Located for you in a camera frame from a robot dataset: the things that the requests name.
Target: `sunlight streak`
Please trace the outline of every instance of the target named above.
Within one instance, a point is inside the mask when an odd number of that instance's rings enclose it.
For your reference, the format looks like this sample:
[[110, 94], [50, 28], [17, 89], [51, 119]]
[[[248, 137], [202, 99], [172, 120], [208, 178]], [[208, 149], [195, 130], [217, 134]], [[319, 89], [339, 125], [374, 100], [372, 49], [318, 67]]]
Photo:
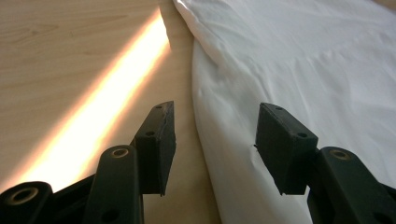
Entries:
[[159, 9], [142, 27], [93, 89], [63, 119], [62, 126], [38, 145], [25, 163], [25, 173], [12, 182], [45, 181], [57, 191], [81, 178], [88, 162], [103, 149], [101, 142], [111, 125], [117, 122], [151, 69], [170, 50]]

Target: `white cloth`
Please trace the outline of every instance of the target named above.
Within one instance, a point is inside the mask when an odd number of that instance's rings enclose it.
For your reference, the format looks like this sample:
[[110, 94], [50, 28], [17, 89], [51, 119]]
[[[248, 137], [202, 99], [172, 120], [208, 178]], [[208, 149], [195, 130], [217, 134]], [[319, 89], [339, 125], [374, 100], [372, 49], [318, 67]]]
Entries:
[[309, 223], [253, 146], [260, 102], [396, 187], [396, 16], [364, 0], [175, 0], [194, 34], [197, 129], [223, 223]]

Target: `wooden table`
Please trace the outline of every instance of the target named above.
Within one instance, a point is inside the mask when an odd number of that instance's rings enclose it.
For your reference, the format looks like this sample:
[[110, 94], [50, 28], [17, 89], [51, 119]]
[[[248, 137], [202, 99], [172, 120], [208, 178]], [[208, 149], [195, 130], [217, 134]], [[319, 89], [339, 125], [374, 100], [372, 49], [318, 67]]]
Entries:
[[173, 100], [177, 153], [146, 223], [220, 223], [191, 102], [192, 35], [171, 0], [0, 2], [0, 190], [55, 191]]

